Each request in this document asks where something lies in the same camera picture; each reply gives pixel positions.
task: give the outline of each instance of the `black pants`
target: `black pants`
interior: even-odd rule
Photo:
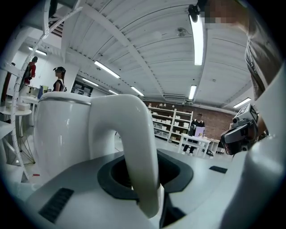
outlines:
[[[188,139],[188,141],[189,141],[189,142],[193,142],[193,143],[198,143],[198,141],[195,141],[195,140],[190,140],[190,139]],[[189,147],[189,145],[185,145],[183,151],[186,152],[187,149],[188,149],[188,147]],[[195,148],[196,148],[196,147],[192,146],[192,147],[189,149],[189,152],[190,152],[190,153],[193,153],[193,150],[194,150]]]

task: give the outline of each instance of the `white curved handle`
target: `white curved handle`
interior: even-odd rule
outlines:
[[[88,141],[91,159],[114,152],[114,131],[122,139],[126,166],[139,206],[149,218],[157,214],[159,201],[158,159],[152,117],[146,105],[133,95],[91,99]]]

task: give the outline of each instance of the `red jacket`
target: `red jacket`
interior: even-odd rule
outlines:
[[[36,62],[30,62],[28,64],[28,66],[30,66],[30,76],[32,78],[34,78],[35,75],[36,75],[36,65],[35,64],[36,64]],[[29,85],[30,84],[30,80],[31,80],[31,78],[26,78],[25,79],[25,85]]]

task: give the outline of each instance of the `brick wall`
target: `brick wall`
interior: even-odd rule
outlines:
[[[144,103],[148,106],[149,103],[152,104],[153,107],[159,108],[159,102],[145,102]],[[229,129],[229,124],[232,123],[232,118],[234,115],[214,111],[214,110],[207,110],[203,108],[198,108],[194,106],[182,106],[182,105],[174,105],[177,111],[183,112],[193,112],[193,119],[196,118],[198,113],[202,113],[202,120],[205,122],[205,135],[208,138],[218,139],[220,140],[220,135]],[[166,103],[166,107],[164,109],[172,110],[172,104]]]

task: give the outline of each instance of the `fluorescent light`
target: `fluorescent light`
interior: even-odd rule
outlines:
[[[112,90],[109,90],[111,93],[113,93],[113,94],[115,94],[115,95],[118,95],[117,93],[115,93],[114,91],[112,91]]]
[[[244,99],[242,102],[236,104],[236,105],[233,106],[233,107],[234,107],[234,108],[237,108],[237,107],[239,107],[239,106],[241,106],[241,105],[247,103],[247,102],[250,101],[250,100],[251,100],[251,98],[246,98],[246,99]]]
[[[139,95],[144,96],[141,92],[139,92],[135,87],[131,87],[135,92],[137,92]]]
[[[37,53],[40,53],[40,54],[42,54],[42,55],[46,55],[46,53],[45,52],[42,52],[42,51],[40,51],[40,50],[36,50],[36,52]]]
[[[90,83],[90,84],[92,84],[92,85],[94,85],[94,86],[96,86],[96,87],[98,87],[97,84],[95,84],[95,83],[93,83],[93,82],[91,82],[91,81],[89,81],[89,80],[87,80],[87,79],[82,78],[82,80],[85,81],[85,82],[88,82],[88,83]]]
[[[104,66],[102,63],[99,63],[98,61],[94,62],[98,67],[101,67],[103,70],[106,70],[109,74],[113,75],[116,78],[120,78],[119,75],[117,75],[115,72],[111,71],[108,67]]]
[[[195,95],[196,89],[197,89],[196,85],[191,86],[191,90],[189,92],[189,99],[193,99],[193,96]]]
[[[202,56],[204,52],[204,36],[202,31],[202,19],[198,15],[198,21],[193,22],[191,16],[192,31],[193,31],[193,46],[195,51],[195,65],[202,65]]]

